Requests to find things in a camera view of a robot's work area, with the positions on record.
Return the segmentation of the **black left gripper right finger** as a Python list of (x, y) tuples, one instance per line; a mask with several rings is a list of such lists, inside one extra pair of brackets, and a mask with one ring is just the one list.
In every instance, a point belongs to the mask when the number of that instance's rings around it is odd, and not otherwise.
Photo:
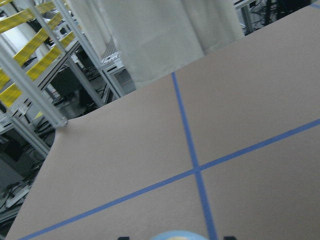
[(235, 236), (224, 236), (223, 240), (237, 240)]

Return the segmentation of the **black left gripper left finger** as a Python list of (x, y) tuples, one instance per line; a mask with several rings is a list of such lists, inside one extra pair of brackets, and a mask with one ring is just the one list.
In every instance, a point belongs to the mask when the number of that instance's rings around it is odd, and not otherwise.
[(120, 236), (117, 240), (129, 240), (129, 236)]

